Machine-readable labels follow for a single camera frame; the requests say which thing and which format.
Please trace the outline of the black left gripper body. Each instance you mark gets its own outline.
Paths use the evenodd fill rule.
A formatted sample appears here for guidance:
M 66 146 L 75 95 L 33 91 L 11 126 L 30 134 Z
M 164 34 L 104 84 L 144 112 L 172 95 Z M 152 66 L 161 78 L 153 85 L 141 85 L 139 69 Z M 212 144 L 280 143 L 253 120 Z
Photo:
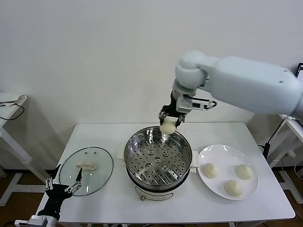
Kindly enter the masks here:
M 59 219 L 63 201 L 72 197 L 72 193 L 66 191 L 68 187 L 68 185 L 53 184 L 53 189 L 46 191 L 48 200 L 38 215 Z

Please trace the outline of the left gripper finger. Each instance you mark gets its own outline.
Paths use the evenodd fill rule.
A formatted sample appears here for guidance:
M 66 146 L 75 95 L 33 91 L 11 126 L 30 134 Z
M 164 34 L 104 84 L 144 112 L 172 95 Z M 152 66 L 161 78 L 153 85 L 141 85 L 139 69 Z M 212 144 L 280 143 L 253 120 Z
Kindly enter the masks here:
M 71 186 L 67 187 L 65 189 L 65 192 L 71 194 L 75 193 L 81 187 L 81 180 L 82 180 L 82 167 L 78 172 L 75 182 Z
M 61 165 L 58 165 L 55 169 L 50 170 L 48 172 L 48 176 L 45 178 L 45 190 L 46 191 L 53 189 L 53 180 L 56 178 L 60 167 L 61 167 Z

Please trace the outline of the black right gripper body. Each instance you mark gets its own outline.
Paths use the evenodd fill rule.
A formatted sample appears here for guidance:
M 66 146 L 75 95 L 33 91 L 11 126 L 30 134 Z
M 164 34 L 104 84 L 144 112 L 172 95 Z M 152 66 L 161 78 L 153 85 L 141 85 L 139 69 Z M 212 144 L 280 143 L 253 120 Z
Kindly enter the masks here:
M 179 118 L 180 115 L 183 115 L 185 113 L 181 113 L 177 111 L 177 100 L 173 96 L 173 92 L 170 94 L 170 104 L 169 105 L 164 105 L 161 110 L 161 113 L 168 113 L 169 117 L 175 117 Z

